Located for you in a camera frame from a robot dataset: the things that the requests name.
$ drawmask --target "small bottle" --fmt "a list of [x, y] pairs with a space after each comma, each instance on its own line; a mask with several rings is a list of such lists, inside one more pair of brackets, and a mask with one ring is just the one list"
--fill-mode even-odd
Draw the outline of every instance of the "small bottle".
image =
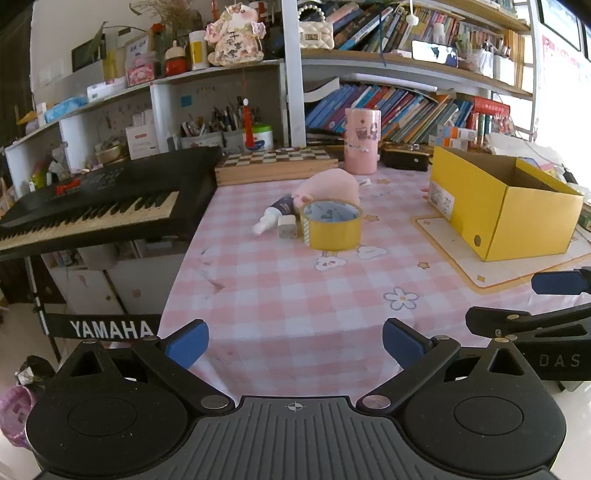
[[285, 195], [265, 210], [265, 213], [258, 223], [252, 227], [252, 231], [257, 236], [262, 235], [263, 232], [271, 230], [277, 226], [280, 216], [293, 215], [294, 213], [293, 198], [291, 198], [290, 194]]

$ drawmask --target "pink container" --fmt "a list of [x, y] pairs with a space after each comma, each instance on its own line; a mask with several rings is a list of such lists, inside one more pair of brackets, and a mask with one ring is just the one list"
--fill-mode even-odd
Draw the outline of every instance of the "pink container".
[[25, 423], [35, 404], [27, 387], [17, 385], [0, 397], [0, 430], [15, 447], [29, 448]]
[[367, 108], [345, 109], [345, 170], [370, 175], [378, 169], [382, 112]]

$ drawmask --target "sticker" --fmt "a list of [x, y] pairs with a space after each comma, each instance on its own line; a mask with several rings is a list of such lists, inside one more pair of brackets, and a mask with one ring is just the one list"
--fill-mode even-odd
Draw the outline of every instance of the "sticker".
[[429, 202], [448, 220], [452, 218], [454, 197], [440, 185], [431, 182], [429, 185]]
[[193, 104], [193, 98], [190, 95], [183, 95], [181, 97], [181, 107], [191, 106]]

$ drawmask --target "blue gripper pad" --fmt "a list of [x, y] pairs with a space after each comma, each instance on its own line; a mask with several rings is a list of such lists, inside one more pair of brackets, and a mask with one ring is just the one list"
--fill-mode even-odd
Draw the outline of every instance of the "blue gripper pad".
[[538, 295], [581, 295], [589, 282], [579, 270], [541, 272], [531, 277], [531, 288]]
[[385, 350], [402, 368], [409, 368], [431, 348], [433, 343], [398, 319], [388, 319], [382, 328]]
[[183, 368], [191, 367], [209, 344], [209, 328], [203, 320], [193, 320], [160, 343], [167, 357]]

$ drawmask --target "white handbag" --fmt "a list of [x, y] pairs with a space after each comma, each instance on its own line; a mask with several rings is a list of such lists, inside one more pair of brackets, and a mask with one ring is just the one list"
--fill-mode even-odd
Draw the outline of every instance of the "white handbag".
[[320, 14], [319, 22], [299, 22], [300, 48], [325, 48], [332, 50], [335, 47], [333, 27], [326, 21], [324, 12], [316, 5], [305, 5], [298, 9], [298, 18], [305, 10], [316, 10]]

